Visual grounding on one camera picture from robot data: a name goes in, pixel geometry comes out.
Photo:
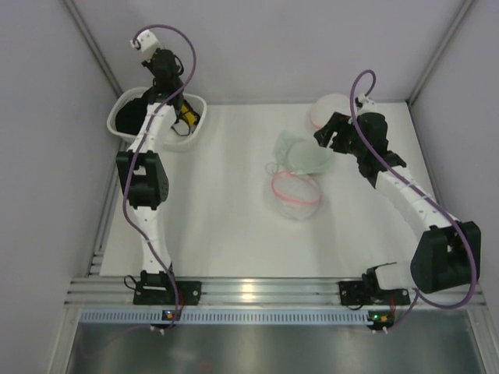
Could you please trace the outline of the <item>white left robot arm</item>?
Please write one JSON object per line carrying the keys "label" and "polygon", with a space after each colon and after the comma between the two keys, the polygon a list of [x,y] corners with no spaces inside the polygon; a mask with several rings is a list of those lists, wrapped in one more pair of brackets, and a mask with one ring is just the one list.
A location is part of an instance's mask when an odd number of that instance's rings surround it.
{"label": "white left robot arm", "polygon": [[184,97],[180,76],[184,68],[172,51],[163,48],[142,65],[152,73],[153,85],[126,102],[115,116],[116,128],[136,137],[128,150],[117,153],[115,163],[123,213],[141,237],[143,272],[170,274],[172,260],[161,227],[169,181],[159,150],[167,132],[181,117]]}

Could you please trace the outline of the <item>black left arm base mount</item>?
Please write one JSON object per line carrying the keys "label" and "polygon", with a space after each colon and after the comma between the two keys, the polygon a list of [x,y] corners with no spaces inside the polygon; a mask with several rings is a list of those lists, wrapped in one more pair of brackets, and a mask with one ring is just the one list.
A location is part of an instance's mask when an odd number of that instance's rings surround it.
{"label": "black left arm base mount", "polygon": [[[202,291],[200,281],[177,280],[175,284],[179,294],[179,306],[199,304]],[[175,291],[168,275],[164,272],[152,274],[143,270],[135,284],[133,304],[174,306]]]}

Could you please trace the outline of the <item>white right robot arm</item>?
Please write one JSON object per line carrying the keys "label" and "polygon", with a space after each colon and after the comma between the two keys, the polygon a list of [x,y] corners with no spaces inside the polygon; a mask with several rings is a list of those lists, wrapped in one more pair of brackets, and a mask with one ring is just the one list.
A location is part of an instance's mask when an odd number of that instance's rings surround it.
{"label": "white right robot arm", "polygon": [[354,156],[359,173],[391,202],[419,241],[409,259],[375,266],[368,275],[383,291],[416,288],[432,294],[475,286],[480,274],[480,229],[431,204],[403,159],[389,150],[387,134],[382,114],[370,112],[352,120],[335,112],[313,135],[319,146]]}

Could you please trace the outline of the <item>mint green bra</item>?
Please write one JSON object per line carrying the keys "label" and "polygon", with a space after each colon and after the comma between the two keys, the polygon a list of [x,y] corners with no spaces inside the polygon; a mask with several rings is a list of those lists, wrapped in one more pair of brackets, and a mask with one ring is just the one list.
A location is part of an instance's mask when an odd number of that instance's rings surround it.
{"label": "mint green bra", "polygon": [[274,162],[265,167],[269,175],[276,175],[279,171],[294,175],[318,175],[332,169],[333,157],[329,150],[287,130],[280,132],[272,154]]}

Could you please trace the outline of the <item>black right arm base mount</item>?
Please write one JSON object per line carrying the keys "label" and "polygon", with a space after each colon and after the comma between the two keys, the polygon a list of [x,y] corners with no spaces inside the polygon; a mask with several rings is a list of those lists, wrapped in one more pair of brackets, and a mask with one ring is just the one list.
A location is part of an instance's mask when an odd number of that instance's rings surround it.
{"label": "black right arm base mount", "polygon": [[363,280],[340,281],[338,288],[343,306],[407,306],[411,303],[406,289],[381,290]]}

